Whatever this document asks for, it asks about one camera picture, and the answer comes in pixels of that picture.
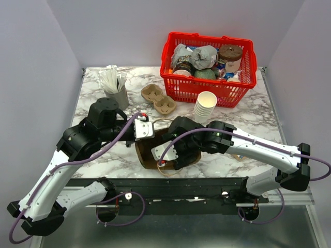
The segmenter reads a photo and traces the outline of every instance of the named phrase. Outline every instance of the orange object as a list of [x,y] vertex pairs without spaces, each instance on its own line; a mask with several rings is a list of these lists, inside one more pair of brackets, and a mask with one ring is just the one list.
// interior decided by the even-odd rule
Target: orange object
[[[224,44],[238,45],[243,49],[242,61],[239,70],[240,82],[222,80],[197,79],[193,76],[171,74],[171,56],[178,44],[190,46],[212,45],[220,48]],[[167,95],[179,102],[195,103],[199,93],[210,91],[217,97],[218,107],[235,107],[249,89],[255,87],[257,78],[257,59],[250,40],[200,36],[199,34],[169,33],[168,40],[163,48],[160,74],[164,80]]]

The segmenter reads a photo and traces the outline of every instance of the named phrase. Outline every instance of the stack of paper cups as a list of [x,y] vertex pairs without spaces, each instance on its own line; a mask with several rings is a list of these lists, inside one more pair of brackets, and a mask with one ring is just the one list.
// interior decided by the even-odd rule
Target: stack of paper cups
[[217,104],[217,97],[209,92],[204,91],[198,95],[194,107],[194,118],[197,123],[204,123],[208,120]]

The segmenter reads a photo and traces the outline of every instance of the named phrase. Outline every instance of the white bottle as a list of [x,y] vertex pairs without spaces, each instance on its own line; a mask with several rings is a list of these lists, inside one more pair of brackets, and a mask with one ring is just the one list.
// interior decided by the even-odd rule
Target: white bottle
[[238,82],[238,83],[240,83],[240,80],[239,80],[239,71],[237,71],[236,72],[236,74],[233,76],[233,77],[231,77],[231,78],[229,78],[228,80],[227,80],[227,82]]

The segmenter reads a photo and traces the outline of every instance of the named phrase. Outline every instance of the marble table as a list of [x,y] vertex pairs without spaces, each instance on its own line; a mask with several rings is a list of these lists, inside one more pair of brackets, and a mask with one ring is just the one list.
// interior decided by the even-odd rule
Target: marble table
[[[97,73],[103,68],[87,68],[82,84],[79,100],[72,125],[77,125],[87,113],[89,106],[98,98],[105,97],[103,90],[97,84]],[[159,67],[121,67],[119,71],[127,73],[126,88],[130,106],[125,113],[130,117],[141,111],[149,115],[151,121],[162,118],[153,105],[146,102],[140,95],[140,90],[147,84],[157,84],[164,89]],[[193,103],[177,102],[177,109],[166,118],[186,116],[194,119]],[[221,120],[235,125],[250,134],[281,143],[276,118],[271,106],[261,72],[257,71],[257,85],[249,90],[235,108],[216,107],[207,121]],[[169,121],[160,121],[155,129],[167,127]],[[202,154],[202,159],[195,165],[184,168],[173,177],[244,177],[264,172],[270,168],[264,163],[246,159],[237,161],[229,154]],[[134,145],[126,148],[124,142],[118,142],[101,158],[82,166],[73,177],[76,178],[162,178],[157,170],[145,169],[140,164]]]

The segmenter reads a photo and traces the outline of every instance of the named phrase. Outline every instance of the brown lid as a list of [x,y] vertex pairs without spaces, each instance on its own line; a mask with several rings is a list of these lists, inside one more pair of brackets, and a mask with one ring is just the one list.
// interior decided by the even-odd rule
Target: brown lid
[[242,55],[243,49],[237,45],[223,45],[218,52],[218,57],[227,61],[237,61]]

